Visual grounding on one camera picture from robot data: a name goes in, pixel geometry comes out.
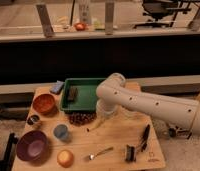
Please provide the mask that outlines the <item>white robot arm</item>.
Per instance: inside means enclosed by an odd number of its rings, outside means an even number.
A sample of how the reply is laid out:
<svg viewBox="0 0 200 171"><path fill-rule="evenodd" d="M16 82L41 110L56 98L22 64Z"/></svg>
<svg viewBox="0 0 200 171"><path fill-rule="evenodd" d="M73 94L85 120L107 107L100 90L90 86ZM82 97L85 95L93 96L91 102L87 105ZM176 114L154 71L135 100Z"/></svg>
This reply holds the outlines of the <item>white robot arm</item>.
<svg viewBox="0 0 200 171"><path fill-rule="evenodd" d="M200 101L130 90L125 77L113 73L97 89L97 109L113 112L117 105L148 114L200 135Z"/></svg>

